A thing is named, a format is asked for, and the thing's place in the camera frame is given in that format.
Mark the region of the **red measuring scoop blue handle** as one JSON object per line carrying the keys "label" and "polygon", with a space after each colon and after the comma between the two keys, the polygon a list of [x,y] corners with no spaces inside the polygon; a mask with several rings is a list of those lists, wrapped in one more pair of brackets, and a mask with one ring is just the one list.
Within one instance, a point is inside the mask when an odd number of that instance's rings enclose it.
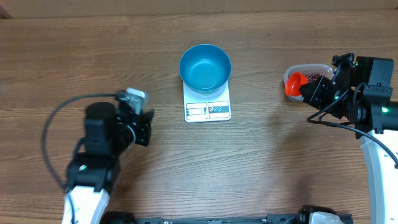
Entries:
{"label": "red measuring scoop blue handle", "polygon": [[300,96],[300,87],[308,83],[307,77],[300,73],[295,72],[291,74],[291,76],[287,79],[285,83],[285,94],[287,96]]}

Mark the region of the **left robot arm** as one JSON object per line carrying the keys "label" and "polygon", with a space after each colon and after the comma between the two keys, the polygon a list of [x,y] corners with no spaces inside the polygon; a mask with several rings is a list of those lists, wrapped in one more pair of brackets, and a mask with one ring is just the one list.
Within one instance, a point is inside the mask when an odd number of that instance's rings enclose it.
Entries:
{"label": "left robot arm", "polygon": [[116,95],[118,106],[90,104],[85,110],[85,136],[67,167],[63,223],[110,223],[105,210],[118,179],[120,155],[131,146],[148,146],[154,111],[145,111],[148,94],[128,88]]}

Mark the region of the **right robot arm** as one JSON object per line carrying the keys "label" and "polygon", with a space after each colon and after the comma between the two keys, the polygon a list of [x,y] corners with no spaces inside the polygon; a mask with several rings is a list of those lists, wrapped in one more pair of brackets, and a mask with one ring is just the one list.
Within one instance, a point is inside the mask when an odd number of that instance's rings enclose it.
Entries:
{"label": "right robot arm", "polygon": [[397,102],[391,58],[334,55],[331,79],[301,85],[304,103],[318,109],[307,121],[352,131],[368,175],[371,223],[397,223]]}

